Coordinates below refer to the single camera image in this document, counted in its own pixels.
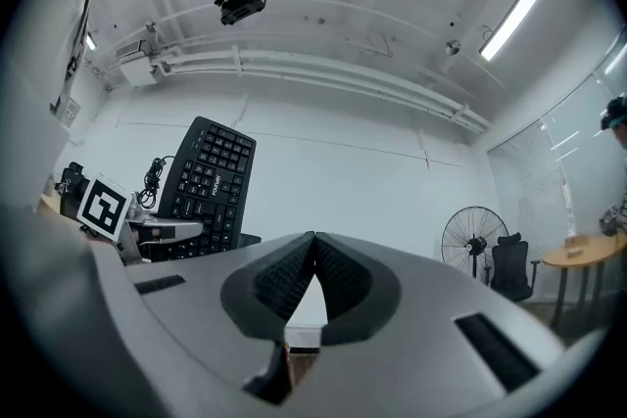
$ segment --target desk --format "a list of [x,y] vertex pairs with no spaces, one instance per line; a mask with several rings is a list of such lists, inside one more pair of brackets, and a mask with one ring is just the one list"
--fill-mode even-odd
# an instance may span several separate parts
[[625,247],[627,247],[627,235],[618,234],[614,237],[591,236],[589,237],[586,244],[574,247],[583,248],[583,253],[577,256],[568,257],[566,254],[566,248],[559,248],[553,251],[549,251],[542,258],[542,263],[544,263],[545,265],[554,266],[555,268],[561,269],[561,273],[559,275],[559,292],[557,294],[557,304],[555,305],[555,314],[553,316],[553,320],[551,321],[551,327],[554,330],[557,329],[557,325],[559,324],[559,318],[561,317],[561,311],[563,309],[568,269],[583,268],[583,275],[581,278],[581,290],[579,292],[579,301],[577,302],[577,310],[581,315],[586,299],[588,275],[590,274],[590,266],[592,265],[597,266],[597,278],[595,281],[595,290],[592,296],[590,313],[588,315],[588,325],[594,325],[597,305],[599,303],[599,295],[601,294],[601,286],[603,283],[604,263],[608,259],[619,254]]

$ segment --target white ceiling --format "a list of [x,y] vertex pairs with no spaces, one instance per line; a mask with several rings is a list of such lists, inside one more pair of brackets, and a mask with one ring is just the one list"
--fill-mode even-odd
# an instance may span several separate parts
[[[494,28],[514,1],[268,0],[264,12],[225,27],[211,0],[94,0],[90,25],[99,49],[87,58],[99,70],[111,68],[113,49],[141,37],[135,32],[152,20],[169,43],[201,35],[221,40],[186,47],[187,53],[237,43],[333,58],[427,86],[490,119],[548,69],[595,0],[540,0],[497,57],[485,62],[478,53],[482,25]],[[208,8],[163,21],[203,5]],[[450,59],[444,47],[453,38],[463,54]],[[123,83],[116,71],[107,78]]]

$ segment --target black slot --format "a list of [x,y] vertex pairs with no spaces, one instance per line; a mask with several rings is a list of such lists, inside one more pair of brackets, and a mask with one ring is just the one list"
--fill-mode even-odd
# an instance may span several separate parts
[[149,293],[155,293],[163,289],[173,288],[184,282],[185,279],[180,275],[170,275],[160,279],[153,279],[152,281],[138,282],[135,284],[135,289],[140,295],[148,295]]
[[538,375],[538,368],[483,314],[455,323],[508,392]]

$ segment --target wooden table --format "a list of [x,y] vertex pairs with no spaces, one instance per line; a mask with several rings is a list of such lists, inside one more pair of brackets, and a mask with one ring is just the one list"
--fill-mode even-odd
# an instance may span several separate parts
[[559,318],[563,310],[564,294],[566,293],[566,280],[568,278],[568,269],[583,268],[581,278],[581,290],[579,292],[579,301],[577,302],[577,310],[581,315],[583,313],[584,303],[586,299],[586,291],[588,288],[588,275],[590,274],[590,266],[597,266],[597,278],[595,280],[595,290],[593,291],[592,304],[588,315],[588,325],[592,327],[595,323],[597,306],[599,304],[599,296],[603,284],[603,268],[604,263],[618,255],[627,247],[627,235],[617,234],[614,237],[606,236],[590,236],[588,242],[572,246],[572,248],[582,248],[583,253],[568,257],[566,248],[559,248],[549,251],[542,257],[542,263],[548,266],[560,268],[559,275],[559,292],[557,293],[557,304],[555,305],[555,313],[551,321],[551,327],[556,330],[559,324]]

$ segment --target ceiling light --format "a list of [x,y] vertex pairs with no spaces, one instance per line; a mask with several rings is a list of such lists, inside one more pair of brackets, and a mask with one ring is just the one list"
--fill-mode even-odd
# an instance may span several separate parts
[[605,69],[605,75],[607,75],[612,70],[614,70],[614,67],[618,65],[618,62],[620,62],[620,60],[623,59],[623,56],[625,56],[626,52],[627,52],[627,44],[623,46],[623,48],[620,50],[620,53],[616,55],[616,58],[614,58],[614,60],[609,65],[607,65],[607,68]]
[[579,131],[572,133],[570,136],[568,136],[564,141],[560,141],[559,143],[557,143],[554,147],[551,148],[551,150],[555,150],[557,147],[561,147],[564,143],[566,143],[568,140],[573,139],[575,136],[577,136],[577,134],[579,134]]
[[89,46],[89,49],[91,49],[92,51],[95,51],[96,47],[98,47],[96,43],[94,42],[94,39],[91,38],[91,33],[87,33],[87,45]]
[[567,154],[561,156],[559,159],[555,159],[555,161],[561,161],[564,157],[568,157],[570,154],[572,154],[573,152],[577,152],[577,150],[579,150],[579,148],[575,148],[573,150],[571,150],[570,152],[568,152]]
[[522,23],[536,0],[517,0],[505,21],[496,29],[490,40],[483,46],[481,56],[490,61],[511,37],[518,25]]

